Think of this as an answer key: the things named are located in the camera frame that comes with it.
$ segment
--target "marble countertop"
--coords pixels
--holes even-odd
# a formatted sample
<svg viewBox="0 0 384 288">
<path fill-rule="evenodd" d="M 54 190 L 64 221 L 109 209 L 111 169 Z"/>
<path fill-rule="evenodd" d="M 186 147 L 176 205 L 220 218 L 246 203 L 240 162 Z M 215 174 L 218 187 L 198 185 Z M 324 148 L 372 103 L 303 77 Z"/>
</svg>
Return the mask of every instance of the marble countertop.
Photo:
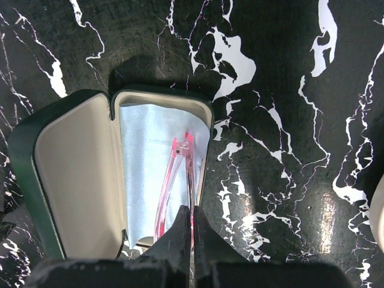
<svg viewBox="0 0 384 288">
<path fill-rule="evenodd" d="M 381 287 L 369 204 L 384 173 L 381 1 L 3 0 L 0 286 L 44 249 L 7 139 L 34 111 L 126 84 L 211 98 L 202 207 L 249 261 L 326 262 Z"/>
</svg>

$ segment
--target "black marble surface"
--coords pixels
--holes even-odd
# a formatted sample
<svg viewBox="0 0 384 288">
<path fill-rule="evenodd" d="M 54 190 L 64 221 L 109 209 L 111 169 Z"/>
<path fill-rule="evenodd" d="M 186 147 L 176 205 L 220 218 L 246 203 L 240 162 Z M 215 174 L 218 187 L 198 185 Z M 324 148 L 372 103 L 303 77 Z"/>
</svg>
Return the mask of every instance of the black marble surface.
<svg viewBox="0 0 384 288">
<path fill-rule="evenodd" d="M 384 172 L 383 14 L 380 0 L 0 0 L 0 286 L 44 258 L 13 127 L 78 89 L 144 83 L 214 100 L 202 206 L 237 251 L 382 287 L 368 206 Z"/>
</svg>

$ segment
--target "case lid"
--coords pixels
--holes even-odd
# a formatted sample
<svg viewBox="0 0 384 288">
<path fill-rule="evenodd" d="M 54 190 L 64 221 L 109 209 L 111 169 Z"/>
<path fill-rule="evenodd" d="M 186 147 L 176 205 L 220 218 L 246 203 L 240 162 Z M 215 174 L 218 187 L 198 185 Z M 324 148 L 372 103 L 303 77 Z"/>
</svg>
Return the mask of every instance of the case lid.
<svg viewBox="0 0 384 288">
<path fill-rule="evenodd" d="M 120 91 L 112 105 L 102 91 L 77 91 L 29 116 L 11 134 L 11 165 L 49 258 L 112 259 L 121 251 L 127 218 L 115 118 L 120 101 L 184 105 L 212 129 L 210 106 L 196 94 L 143 89 L 155 88 Z M 191 101 L 200 104 L 194 108 Z"/>
</svg>

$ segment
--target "black object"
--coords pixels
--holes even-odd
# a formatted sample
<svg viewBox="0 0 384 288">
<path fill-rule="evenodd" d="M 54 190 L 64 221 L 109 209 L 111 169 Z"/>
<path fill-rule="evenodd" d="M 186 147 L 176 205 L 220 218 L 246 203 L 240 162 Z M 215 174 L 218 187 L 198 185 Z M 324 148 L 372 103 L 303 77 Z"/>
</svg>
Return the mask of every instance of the black object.
<svg viewBox="0 0 384 288">
<path fill-rule="evenodd" d="M 135 260 L 51 260 L 39 264 L 26 287 L 188 287 L 190 212 L 181 206 L 172 227 Z M 200 287 L 350 288 L 336 267 L 246 261 L 194 209 L 195 283 Z"/>
</svg>

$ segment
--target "open green case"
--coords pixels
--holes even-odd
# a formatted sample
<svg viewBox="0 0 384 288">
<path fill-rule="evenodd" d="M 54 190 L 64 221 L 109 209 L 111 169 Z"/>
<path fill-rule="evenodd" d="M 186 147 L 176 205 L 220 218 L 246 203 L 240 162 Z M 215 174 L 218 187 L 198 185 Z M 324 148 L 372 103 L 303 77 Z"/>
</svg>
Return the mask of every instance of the open green case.
<svg viewBox="0 0 384 288">
<path fill-rule="evenodd" d="M 201 95 L 150 86 L 121 90 L 112 99 L 80 90 L 24 119 L 9 138 L 8 153 L 48 258 L 119 256 L 127 228 L 119 106 L 127 103 L 188 111 L 212 135 L 213 112 Z"/>
</svg>

